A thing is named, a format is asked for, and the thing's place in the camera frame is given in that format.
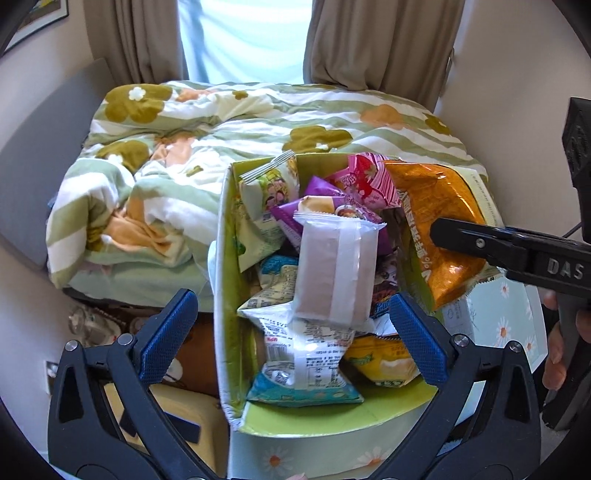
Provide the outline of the person right hand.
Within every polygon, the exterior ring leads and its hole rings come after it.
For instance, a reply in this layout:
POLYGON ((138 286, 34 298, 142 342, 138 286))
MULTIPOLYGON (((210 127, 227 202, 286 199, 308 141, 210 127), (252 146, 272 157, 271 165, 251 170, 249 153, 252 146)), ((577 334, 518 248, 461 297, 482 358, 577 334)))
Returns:
MULTIPOLYGON (((580 310, 576 315, 576 327, 580 337, 587 343, 591 340, 591 316, 588 311, 580 310)), ((559 324, 556 324, 548 334, 548 357, 543 374, 543 385, 557 391, 564 384, 567 367, 564 362, 565 342, 559 324)))

